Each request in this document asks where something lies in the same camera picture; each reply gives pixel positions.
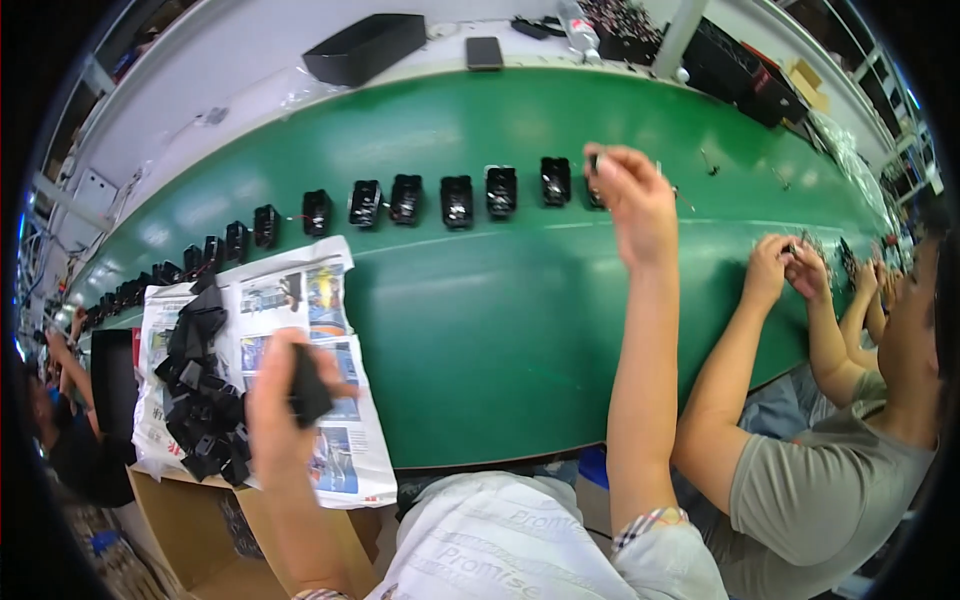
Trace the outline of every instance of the cardboard box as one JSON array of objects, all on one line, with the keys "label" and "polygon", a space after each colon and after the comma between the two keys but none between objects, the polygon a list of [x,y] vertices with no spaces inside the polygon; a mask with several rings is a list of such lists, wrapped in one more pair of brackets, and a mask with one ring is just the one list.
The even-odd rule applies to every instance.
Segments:
[{"label": "cardboard box", "polygon": [[[280,555],[263,493],[233,490],[221,477],[202,484],[177,470],[157,482],[136,465],[128,469],[133,495],[162,559],[177,583],[198,600],[288,599],[302,591]],[[224,494],[236,495],[265,561],[236,553],[220,512]],[[372,563],[350,524],[348,511],[327,511],[348,576],[359,597],[378,583]]]},{"label": "cardboard box", "polygon": [[827,94],[818,90],[823,82],[806,60],[798,59],[787,67],[786,76],[797,88],[811,108],[829,114],[830,101]]}]

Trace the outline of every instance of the white shirt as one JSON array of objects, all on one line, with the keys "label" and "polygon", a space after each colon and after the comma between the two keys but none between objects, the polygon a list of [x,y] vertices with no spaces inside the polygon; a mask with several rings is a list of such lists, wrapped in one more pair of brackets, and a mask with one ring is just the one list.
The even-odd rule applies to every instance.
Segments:
[{"label": "white shirt", "polygon": [[[727,600],[700,533],[676,509],[641,516],[609,561],[582,521],[573,489],[556,479],[446,477],[403,519],[396,556],[367,599]],[[311,594],[300,597],[343,597]]]}]

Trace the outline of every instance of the green table surface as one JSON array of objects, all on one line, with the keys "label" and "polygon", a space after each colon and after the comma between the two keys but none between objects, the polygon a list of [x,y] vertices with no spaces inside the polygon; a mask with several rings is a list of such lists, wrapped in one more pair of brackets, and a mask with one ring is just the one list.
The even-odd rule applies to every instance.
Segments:
[{"label": "green table surface", "polygon": [[[763,233],[807,228],[829,249],[843,235],[867,255],[882,222],[831,158],[690,90],[594,71],[508,69],[387,84],[321,103],[221,148],[165,185],[106,240],[72,291],[87,305],[163,259],[252,224],[256,206],[300,214],[302,194],[335,200],[331,233],[356,267],[347,311],[396,468],[501,461],[603,441],[626,303],[610,215],[586,207],[584,143],[628,144],[662,163],[694,205],[680,216],[680,397],[740,295],[746,257]],[[720,167],[707,173],[701,156]],[[574,198],[540,201],[542,156],[567,156]],[[484,166],[515,166],[518,209],[486,214]],[[791,181],[782,189],[776,168]],[[355,180],[423,176],[414,228],[381,212],[375,231],[347,223]],[[470,175],[470,231],[445,230],[440,178]],[[284,221],[273,252],[311,243]],[[266,256],[251,251],[250,260]],[[835,279],[846,283],[846,276]],[[845,305],[844,294],[837,306]],[[104,326],[130,326],[128,311]],[[802,299],[787,287],[763,329],[753,383],[806,355]]]}]

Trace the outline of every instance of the newspaper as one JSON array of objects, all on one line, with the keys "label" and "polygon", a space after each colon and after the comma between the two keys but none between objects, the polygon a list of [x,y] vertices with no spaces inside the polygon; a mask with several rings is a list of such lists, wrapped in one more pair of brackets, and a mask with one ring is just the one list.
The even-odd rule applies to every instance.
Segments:
[{"label": "newspaper", "polygon": [[[317,499],[328,508],[376,507],[396,502],[396,479],[363,367],[360,342],[344,309],[344,276],[353,268],[347,241],[334,236],[217,275],[228,311],[217,336],[218,376],[248,390],[267,338],[282,327],[298,327],[311,343],[333,352],[357,398],[333,399],[319,429],[308,475]],[[167,331],[193,299],[183,283],[149,287],[144,299],[139,374],[143,379],[134,411],[133,443],[146,458],[182,468],[182,450],[163,419],[166,391],[153,370],[166,355]],[[256,473],[248,484],[257,486]]]}]

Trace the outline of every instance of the plastic bottle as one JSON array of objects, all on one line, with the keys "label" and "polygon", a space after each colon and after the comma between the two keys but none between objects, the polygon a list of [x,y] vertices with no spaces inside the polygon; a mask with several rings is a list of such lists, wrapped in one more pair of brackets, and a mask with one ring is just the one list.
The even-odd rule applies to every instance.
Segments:
[{"label": "plastic bottle", "polygon": [[600,62],[600,53],[597,52],[600,38],[593,31],[577,0],[557,0],[557,16],[574,51],[582,54],[584,60]]}]

